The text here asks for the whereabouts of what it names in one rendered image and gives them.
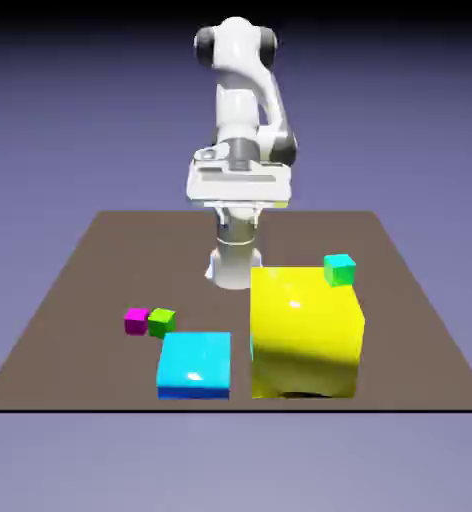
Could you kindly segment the small magenta cube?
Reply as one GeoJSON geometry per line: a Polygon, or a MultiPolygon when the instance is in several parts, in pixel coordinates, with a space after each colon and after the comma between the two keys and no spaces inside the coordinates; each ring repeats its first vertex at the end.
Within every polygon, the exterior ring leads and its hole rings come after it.
{"type": "Polygon", "coordinates": [[[132,336],[145,335],[150,311],[146,308],[130,307],[124,316],[125,333],[132,336]]]}

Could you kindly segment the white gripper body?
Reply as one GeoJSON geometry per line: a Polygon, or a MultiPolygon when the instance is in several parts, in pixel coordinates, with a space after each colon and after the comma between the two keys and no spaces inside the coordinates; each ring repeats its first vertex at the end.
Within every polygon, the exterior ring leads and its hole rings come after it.
{"type": "Polygon", "coordinates": [[[285,208],[292,195],[291,168],[251,161],[249,170],[234,171],[225,160],[193,160],[186,195],[204,207],[285,208]]]}

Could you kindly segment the large cyan box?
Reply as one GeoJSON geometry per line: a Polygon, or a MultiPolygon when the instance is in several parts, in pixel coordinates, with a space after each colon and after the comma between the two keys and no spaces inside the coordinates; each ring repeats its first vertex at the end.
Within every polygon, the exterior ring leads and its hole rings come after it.
{"type": "Polygon", "coordinates": [[[228,399],[229,332],[171,332],[164,337],[156,372],[160,399],[228,399]]]}

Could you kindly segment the large yellow box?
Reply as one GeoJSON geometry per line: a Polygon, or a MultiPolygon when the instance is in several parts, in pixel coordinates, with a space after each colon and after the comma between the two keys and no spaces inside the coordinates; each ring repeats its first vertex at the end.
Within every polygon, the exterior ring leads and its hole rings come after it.
{"type": "Polygon", "coordinates": [[[252,397],[356,392],[365,317],[351,285],[332,286],[322,267],[251,271],[252,397]]]}

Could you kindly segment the small teal cube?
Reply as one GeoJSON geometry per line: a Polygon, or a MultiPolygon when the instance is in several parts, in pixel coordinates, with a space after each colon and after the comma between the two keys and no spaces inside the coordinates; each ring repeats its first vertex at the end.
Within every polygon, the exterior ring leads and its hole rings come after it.
{"type": "Polygon", "coordinates": [[[331,287],[351,286],[355,271],[356,263],[348,254],[324,256],[324,277],[331,287]]]}

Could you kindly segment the small green cube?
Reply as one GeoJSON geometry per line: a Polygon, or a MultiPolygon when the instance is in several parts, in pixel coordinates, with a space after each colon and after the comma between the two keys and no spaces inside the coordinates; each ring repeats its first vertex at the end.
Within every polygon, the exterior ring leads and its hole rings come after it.
{"type": "Polygon", "coordinates": [[[166,308],[155,308],[148,316],[148,334],[163,339],[176,330],[176,312],[166,308]]]}

